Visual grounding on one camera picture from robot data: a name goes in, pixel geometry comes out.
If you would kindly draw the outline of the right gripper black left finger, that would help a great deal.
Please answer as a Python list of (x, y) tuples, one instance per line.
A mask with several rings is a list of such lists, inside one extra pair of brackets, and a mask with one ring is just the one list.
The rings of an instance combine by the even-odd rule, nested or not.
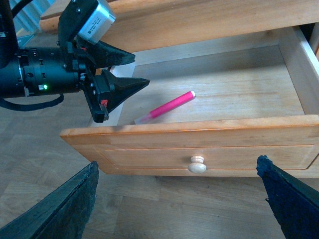
[(0, 230), (2, 239), (80, 239), (96, 201), (96, 161)]

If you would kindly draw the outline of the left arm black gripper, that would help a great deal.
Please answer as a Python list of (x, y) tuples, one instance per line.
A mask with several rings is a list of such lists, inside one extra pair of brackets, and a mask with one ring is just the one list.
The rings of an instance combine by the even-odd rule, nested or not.
[(72, 0), (58, 23), (58, 41), (67, 72), (75, 72), (83, 90), (94, 122), (103, 122), (109, 113), (126, 99), (149, 85), (144, 78), (116, 77), (103, 70), (95, 77), (97, 68), (127, 65), (135, 55), (103, 41), (91, 44), (77, 33), (97, 7), (97, 0)]

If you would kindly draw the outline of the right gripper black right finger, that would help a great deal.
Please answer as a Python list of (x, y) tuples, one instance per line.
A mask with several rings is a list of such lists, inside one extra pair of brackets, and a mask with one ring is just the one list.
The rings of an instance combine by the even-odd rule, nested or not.
[(277, 167), (265, 155), (257, 159), (257, 174), (266, 189), (273, 214), (287, 239), (319, 237), (319, 192)]

